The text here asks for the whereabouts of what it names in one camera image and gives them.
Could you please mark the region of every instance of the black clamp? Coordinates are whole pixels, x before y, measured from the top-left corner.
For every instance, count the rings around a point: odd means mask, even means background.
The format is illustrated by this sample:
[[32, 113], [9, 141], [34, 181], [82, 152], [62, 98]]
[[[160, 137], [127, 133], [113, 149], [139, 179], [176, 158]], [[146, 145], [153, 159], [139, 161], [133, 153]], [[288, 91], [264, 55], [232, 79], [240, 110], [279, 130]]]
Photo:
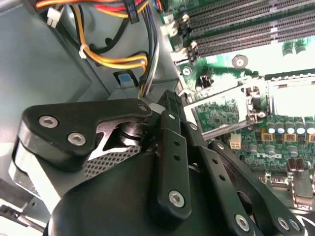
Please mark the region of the black clamp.
[[136, 8], [136, 4], [133, 0], [124, 0], [124, 4], [127, 10], [129, 21], [131, 24], [139, 22], [139, 16]]

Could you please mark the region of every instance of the white connector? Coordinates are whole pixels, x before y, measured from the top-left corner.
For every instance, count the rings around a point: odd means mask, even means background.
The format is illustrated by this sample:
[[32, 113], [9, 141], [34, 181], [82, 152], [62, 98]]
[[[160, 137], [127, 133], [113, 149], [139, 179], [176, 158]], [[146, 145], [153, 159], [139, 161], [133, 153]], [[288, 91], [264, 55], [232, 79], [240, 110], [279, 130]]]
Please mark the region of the white connector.
[[63, 13], [63, 9], [64, 9], [64, 7], [61, 9], [61, 11], [58, 11], [58, 10], [50, 7], [48, 9], [48, 12], [47, 12], [47, 25], [51, 26], [52, 28], [56, 28], [56, 26], [60, 20], [60, 17]]
[[231, 134], [230, 147], [231, 149], [241, 149], [242, 136], [240, 134]]
[[176, 24], [176, 22], [173, 21], [169, 24], [161, 26], [160, 29], [161, 29], [162, 35], [164, 35], [164, 36], [169, 35], [170, 37], [177, 35], [178, 31], [177, 31], [175, 24]]

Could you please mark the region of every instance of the cable tie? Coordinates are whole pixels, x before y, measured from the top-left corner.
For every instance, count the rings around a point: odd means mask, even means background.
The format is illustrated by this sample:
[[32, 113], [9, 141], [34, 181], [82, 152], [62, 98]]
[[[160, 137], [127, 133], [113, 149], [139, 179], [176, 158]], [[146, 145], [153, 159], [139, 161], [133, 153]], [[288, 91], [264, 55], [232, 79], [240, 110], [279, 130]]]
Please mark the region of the cable tie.
[[86, 59], [87, 58], [87, 55], [85, 55], [85, 53], [83, 51], [85, 48], [89, 48], [89, 46], [87, 44], [82, 44], [81, 47], [80, 47], [79, 55], [80, 55], [81, 59]]

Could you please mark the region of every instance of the white wire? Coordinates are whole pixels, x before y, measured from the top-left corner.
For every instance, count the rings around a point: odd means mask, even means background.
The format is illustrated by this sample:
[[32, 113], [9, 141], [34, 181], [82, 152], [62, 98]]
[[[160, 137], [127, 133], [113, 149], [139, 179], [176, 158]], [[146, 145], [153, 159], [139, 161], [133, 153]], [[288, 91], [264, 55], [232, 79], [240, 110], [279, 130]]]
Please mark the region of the white wire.
[[153, 82], [153, 77], [156, 73], [156, 70], [157, 70], [157, 66], [158, 66], [158, 56], [159, 56], [159, 43], [157, 43], [157, 52], [155, 53], [155, 56], [154, 56], [154, 61], [153, 61], [153, 65], [152, 65], [152, 70], [150, 71], [150, 74], [148, 76], [148, 88], [147, 88], [147, 91], [145, 93], [146, 96], [148, 96], [149, 92], [150, 92], [150, 88], [151, 88], [151, 85], [152, 85], [152, 82]]

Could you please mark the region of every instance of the circuit board component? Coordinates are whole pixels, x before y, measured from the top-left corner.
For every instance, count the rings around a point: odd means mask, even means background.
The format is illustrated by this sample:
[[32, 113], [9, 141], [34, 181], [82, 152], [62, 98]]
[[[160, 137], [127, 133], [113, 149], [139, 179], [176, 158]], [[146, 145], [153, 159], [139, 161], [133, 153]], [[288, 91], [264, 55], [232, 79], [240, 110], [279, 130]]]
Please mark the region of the circuit board component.
[[242, 136], [240, 134], [231, 134], [230, 146], [231, 149], [241, 149]]

